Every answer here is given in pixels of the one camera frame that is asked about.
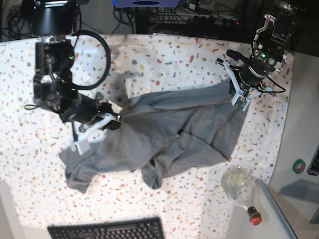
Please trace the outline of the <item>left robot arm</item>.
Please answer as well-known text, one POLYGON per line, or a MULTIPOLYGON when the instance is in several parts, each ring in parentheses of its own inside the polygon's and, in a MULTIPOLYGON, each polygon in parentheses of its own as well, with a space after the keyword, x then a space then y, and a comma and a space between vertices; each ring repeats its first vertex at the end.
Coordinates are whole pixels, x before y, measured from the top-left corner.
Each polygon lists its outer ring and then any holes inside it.
POLYGON ((248 97, 253 90, 258 94, 279 94, 286 89, 271 79, 281 72, 287 62, 290 38, 299 13, 305 11, 305 0, 277 0, 274 11, 264 15, 264 25, 256 30, 251 43, 251 55, 245 57, 238 51, 227 50, 228 57, 242 61, 242 66, 229 65, 230 93, 237 92, 248 97))

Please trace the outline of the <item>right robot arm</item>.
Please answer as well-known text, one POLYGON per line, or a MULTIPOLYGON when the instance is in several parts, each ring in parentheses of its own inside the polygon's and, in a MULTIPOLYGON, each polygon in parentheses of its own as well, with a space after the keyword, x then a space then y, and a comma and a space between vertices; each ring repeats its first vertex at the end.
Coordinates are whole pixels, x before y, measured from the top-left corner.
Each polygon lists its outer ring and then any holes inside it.
POLYGON ((107 117, 100 129, 115 130, 121 117, 109 103, 99 103, 81 93, 100 86, 111 67, 111 52, 106 41, 88 30, 75 31, 75 20, 81 15, 80 0, 36 0, 32 21, 32 35, 41 38, 35 45, 35 75, 33 77, 34 103, 37 107, 59 115, 63 123, 79 122, 93 126, 107 117), (101 78, 90 86, 73 83, 71 68, 75 60, 75 45, 66 36, 87 35, 95 38, 103 47, 106 66, 101 78))

